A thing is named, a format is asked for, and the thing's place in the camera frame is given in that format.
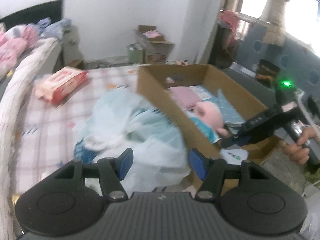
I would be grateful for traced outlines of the right hand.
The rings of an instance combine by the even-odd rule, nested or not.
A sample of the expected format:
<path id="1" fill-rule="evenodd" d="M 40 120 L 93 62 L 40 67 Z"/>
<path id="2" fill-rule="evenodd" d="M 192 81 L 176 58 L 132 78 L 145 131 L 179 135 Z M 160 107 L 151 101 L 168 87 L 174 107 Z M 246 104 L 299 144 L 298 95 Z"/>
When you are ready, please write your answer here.
<path id="1" fill-rule="evenodd" d="M 289 159 L 296 163 L 297 165 L 304 165 L 309 160 L 309 152 L 308 148 L 303 148 L 303 145 L 311 138 L 316 138 L 319 140 L 319 136 L 316 134 L 319 132 L 319 126 L 313 125 L 304 128 L 301 136 L 294 144 L 287 144 L 283 142 L 282 152 L 289 157 Z"/>

